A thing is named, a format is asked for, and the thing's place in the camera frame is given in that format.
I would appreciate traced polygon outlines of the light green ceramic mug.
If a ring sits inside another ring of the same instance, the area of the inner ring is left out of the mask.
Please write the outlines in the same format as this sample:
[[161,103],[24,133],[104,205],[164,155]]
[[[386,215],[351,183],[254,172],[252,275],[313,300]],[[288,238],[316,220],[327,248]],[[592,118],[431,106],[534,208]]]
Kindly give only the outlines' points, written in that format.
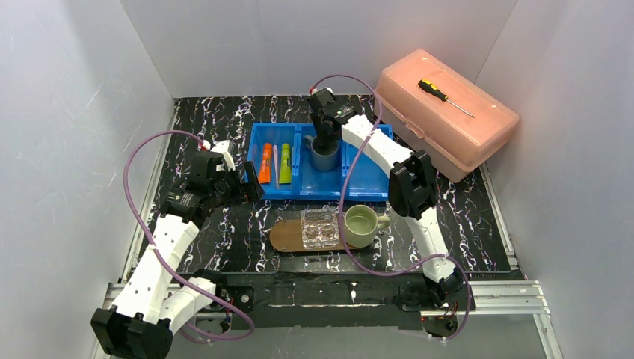
[[367,247],[375,240],[377,232],[388,228],[390,223],[389,216],[378,215],[369,206],[352,206],[344,217],[345,241],[354,248]]

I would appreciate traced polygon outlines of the clear plastic toothbrush holder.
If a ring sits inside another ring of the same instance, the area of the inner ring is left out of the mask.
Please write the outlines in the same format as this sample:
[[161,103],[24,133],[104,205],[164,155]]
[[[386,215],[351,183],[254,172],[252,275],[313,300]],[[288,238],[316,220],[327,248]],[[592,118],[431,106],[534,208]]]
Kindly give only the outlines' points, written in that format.
[[301,239],[306,250],[335,247],[340,244],[337,211],[307,209],[301,211]]

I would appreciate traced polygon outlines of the blue three-compartment bin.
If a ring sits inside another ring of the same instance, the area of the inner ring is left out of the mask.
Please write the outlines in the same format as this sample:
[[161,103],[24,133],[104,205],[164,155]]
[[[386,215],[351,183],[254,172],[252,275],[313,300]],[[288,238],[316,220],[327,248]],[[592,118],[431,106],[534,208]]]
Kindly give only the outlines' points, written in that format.
[[[247,160],[259,173],[264,143],[276,144],[281,155],[282,144],[291,146],[292,181],[275,188],[274,163],[271,181],[261,184],[265,200],[325,200],[340,198],[340,190],[358,149],[341,141],[340,165],[332,171],[317,171],[310,164],[310,154],[303,144],[305,135],[315,136],[311,123],[255,123],[250,133]],[[388,198],[388,176],[367,155],[362,155],[354,169],[345,195],[346,200],[385,202]]]

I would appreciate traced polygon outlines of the grey-blue ceramic mug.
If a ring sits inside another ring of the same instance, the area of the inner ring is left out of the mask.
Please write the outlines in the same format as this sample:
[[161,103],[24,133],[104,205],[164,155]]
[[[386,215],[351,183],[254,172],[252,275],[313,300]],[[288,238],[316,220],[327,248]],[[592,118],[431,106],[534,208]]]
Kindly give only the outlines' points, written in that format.
[[340,145],[338,142],[320,144],[316,137],[305,135],[303,144],[310,154],[310,164],[317,171],[332,171],[340,165]]

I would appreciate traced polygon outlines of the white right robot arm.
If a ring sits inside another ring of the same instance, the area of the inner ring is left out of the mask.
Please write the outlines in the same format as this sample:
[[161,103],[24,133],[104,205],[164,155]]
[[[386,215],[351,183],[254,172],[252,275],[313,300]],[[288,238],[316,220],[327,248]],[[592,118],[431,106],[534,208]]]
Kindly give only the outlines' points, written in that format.
[[430,156],[414,152],[389,136],[354,106],[339,102],[329,88],[311,90],[307,99],[319,144],[342,140],[369,157],[388,177],[388,203],[404,219],[420,254],[426,290],[424,298],[440,306],[462,287],[437,218],[437,185]]

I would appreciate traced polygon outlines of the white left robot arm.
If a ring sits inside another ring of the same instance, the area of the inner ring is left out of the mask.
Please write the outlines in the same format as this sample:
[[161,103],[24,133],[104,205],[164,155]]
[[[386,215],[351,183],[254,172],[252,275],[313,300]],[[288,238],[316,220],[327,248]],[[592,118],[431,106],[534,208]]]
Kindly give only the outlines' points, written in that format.
[[160,208],[153,233],[135,272],[107,309],[96,309],[91,327],[103,351],[119,358],[165,358],[174,334],[227,287],[224,275],[200,269],[174,294],[167,290],[204,221],[217,208],[257,202],[257,181],[242,182],[228,150],[194,155],[191,172],[172,188]]

